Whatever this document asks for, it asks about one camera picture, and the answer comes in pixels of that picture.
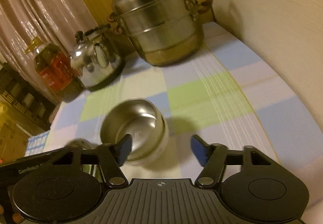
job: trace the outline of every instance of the red label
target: red label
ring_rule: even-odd
[[[63,52],[59,52],[50,66],[39,74],[54,92],[63,90],[73,79],[69,60]]]

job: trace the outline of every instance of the pink curtain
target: pink curtain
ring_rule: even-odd
[[[20,75],[54,103],[56,95],[34,70],[24,51],[39,36],[69,53],[75,32],[97,26],[82,0],[0,0],[0,53]]]

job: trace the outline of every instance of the stainless steel bowl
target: stainless steel bowl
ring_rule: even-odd
[[[140,164],[157,157],[166,147],[168,128],[159,110],[148,100],[132,99],[117,105],[104,119],[102,143],[117,143],[125,134],[132,137],[127,162]]]

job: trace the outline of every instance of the stainless steel kettle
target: stainless steel kettle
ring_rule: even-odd
[[[116,54],[110,36],[110,25],[98,26],[75,34],[77,46],[71,54],[71,67],[89,91],[106,87],[121,73],[125,60]]]

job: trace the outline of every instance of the stainless steel steamer pot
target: stainless steel steamer pot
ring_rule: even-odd
[[[200,14],[213,0],[113,0],[110,22],[128,36],[139,55],[156,66],[175,63],[201,47]]]

